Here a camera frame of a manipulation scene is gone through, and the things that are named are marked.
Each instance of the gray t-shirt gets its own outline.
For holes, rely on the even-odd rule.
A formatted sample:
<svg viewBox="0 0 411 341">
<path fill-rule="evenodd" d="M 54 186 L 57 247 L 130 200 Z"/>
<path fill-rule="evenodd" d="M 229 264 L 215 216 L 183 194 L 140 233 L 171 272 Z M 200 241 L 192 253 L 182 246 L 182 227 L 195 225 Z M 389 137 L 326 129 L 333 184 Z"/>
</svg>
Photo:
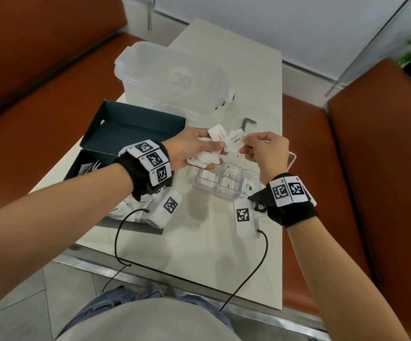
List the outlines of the gray t-shirt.
<svg viewBox="0 0 411 341">
<path fill-rule="evenodd" d="M 209 311 L 169 298 L 122 304 L 89 318 L 58 341 L 241 341 Z"/>
</svg>

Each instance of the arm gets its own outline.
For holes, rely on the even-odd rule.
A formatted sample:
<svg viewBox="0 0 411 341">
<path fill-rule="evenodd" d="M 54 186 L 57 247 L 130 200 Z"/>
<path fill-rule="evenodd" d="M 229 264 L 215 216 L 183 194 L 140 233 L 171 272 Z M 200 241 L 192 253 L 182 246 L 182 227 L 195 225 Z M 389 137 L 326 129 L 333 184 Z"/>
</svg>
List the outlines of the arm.
<svg viewBox="0 0 411 341">
<path fill-rule="evenodd" d="M 287 139 L 250 134 L 240 152 L 257 162 L 266 184 L 287 172 Z M 302 274 L 333 340 L 409 340 L 382 294 L 317 217 L 287 229 Z"/>
<path fill-rule="evenodd" d="M 224 143 L 206 142 L 207 129 L 186 128 L 164 142 L 171 169 Z M 81 238 L 133 191 L 119 164 L 28 194 L 0 209 L 0 299 Z"/>
</svg>

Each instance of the forearm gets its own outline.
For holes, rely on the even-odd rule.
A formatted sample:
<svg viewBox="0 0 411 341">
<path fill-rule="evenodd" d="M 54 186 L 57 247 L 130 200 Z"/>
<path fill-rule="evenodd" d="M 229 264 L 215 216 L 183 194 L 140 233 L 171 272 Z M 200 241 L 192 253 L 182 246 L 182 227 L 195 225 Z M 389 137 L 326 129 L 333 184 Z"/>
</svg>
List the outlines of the forearm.
<svg viewBox="0 0 411 341">
<path fill-rule="evenodd" d="M 113 164 L 0 209 L 0 299 L 82 237 L 133 190 Z"/>
<path fill-rule="evenodd" d="M 287 231 L 333 340 L 409 340 L 384 297 L 317 217 Z"/>
</svg>

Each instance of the black wristband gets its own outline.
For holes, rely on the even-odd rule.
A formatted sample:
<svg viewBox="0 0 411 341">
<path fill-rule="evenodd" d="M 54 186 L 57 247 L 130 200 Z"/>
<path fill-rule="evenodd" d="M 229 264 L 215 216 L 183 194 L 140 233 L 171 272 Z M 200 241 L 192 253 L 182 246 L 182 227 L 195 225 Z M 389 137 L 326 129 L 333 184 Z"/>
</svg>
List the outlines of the black wristband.
<svg viewBox="0 0 411 341">
<path fill-rule="evenodd" d="M 286 172 L 276 176 L 275 178 L 273 178 L 273 180 L 290 176 L 294 175 Z M 289 227 L 302 220 L 318 216 L 318 212 L 315 206 L 313 206 L 313 204 L 310 202 L 311 196 L 307 192 L 305 193 L 308 196 L 308 201 L 291 203 L 283 207 L 277 207 L 270 184 L 268 184 L 263 190 L 254 193 L 252 196 L 248 197 L 248 199 L 267 205 L 267 216 L 274 222 L 284 227 Z"/>
<path fill-rule="evenodd" d="M 169 159 L 168 151 L 166 147 L 158 141 L 154 141 L 166 157 Z M 170 184 L 172 182 L 172 177 L 168 178 L 167 180 L 163 181 L 156 187 L 153 187 L 150 182 L 149 172 L 146 168 L 141 164 L 139 159 L 133 157 L 130 153 L 126 152 L 123 153 L 121 156 L 117 157 L 114 160 L 114 163 L 118 163 L 122 165 L 133 181 L 133 192 L 131 193 L 136 201 L 141 200 L 141 196 L 145 194 L 153 194 L 154 192 L 161 189 L 163 186 Z"/>
</svg>

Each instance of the clear plastic organizer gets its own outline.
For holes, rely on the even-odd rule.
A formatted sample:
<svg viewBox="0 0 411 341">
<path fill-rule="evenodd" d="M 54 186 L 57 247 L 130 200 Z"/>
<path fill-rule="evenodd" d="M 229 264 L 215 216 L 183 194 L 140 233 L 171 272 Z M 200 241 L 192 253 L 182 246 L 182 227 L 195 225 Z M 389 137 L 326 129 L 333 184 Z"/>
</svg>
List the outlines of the clear plastic organizer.
<svg viewBox="0 0 411 341">
<path fill-rule="evenodd" d="M 296 155 L 289 152 L 288 169 L 295 159 Z M 259 180 L 259 173 L 226 162 L 221 166 L 215 165 L 213 170 L 198 169 L 193 179 L 193 189 L 229 202 L 251 196 L 264 187 Z"/>
<path fill-rule="evenodd" d="M 163 110 L 192 109 L 210 114 L 229 94 L 226 72 L 214 63 L 149 42 L 127 47 L 116 59 L 115 75 L 122 80 L 127 100 Z"/>
</svg>

